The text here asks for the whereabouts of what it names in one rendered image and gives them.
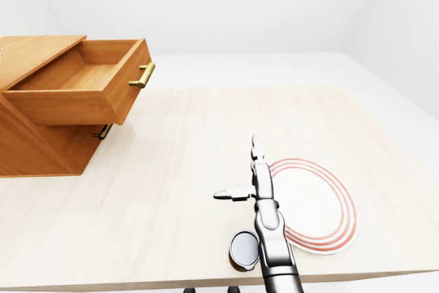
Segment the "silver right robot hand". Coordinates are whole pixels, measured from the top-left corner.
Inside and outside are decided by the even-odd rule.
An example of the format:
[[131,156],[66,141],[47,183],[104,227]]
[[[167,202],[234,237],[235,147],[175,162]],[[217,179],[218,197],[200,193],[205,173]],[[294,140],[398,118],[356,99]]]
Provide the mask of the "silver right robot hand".
[[252,186],[240,186],[224,189],[213,194],[217,200],[244,201],[249,198],[256,200],[273,199],[274,190],[270,168],[265,162],[265,151],[259,136],[253,134],[251,148]]

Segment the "closed wooden drawer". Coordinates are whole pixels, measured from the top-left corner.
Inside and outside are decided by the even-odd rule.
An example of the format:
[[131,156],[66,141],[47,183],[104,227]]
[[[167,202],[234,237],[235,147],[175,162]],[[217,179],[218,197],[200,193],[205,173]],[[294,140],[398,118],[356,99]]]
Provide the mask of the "closed wooden drawer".
[[80,126],[39,126],[46,140],[60,153],[60,160],[69,165],[68,169],[56,171],[54,175],[80,175],[94,155],[101,140],[93,138],[104,125]]

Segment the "open wooden drawer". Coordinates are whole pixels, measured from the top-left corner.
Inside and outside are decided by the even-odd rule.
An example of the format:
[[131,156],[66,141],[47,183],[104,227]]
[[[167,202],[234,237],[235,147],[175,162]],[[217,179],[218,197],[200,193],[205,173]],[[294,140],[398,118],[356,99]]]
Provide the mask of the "open wooden drawer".
[[83,40],[3,95],[39,126],[121,125],[150,62],[143,39]]

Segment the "white plate with red rings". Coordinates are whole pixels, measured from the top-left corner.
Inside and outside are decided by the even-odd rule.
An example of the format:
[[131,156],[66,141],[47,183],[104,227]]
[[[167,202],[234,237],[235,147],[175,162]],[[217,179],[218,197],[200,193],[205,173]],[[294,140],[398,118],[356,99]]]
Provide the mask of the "white plate with red rings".
[[319,255],[340,253],[353,244],[359,233],[359,211],[337,176],[299,158],[276,161],[270,172],[289,243]]

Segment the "tin with silver lid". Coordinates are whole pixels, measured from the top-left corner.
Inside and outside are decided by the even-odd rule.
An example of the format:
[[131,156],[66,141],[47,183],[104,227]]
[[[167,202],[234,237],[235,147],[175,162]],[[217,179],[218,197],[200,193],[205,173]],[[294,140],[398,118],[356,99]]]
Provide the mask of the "tin with silver lid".
[[228,258],[231,266],[239,272],[254,270],[259,262],[259,240],[252,231],[239,231],[229,244]]

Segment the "wooden cabinet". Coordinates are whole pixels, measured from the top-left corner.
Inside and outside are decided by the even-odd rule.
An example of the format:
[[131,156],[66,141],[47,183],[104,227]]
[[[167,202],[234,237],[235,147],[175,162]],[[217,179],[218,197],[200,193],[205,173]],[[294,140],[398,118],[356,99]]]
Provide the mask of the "wooden cabinet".
[[3,92],[83,40],[85,36],[0,38],[0,177],[57,176],[68,169],[43,132]]

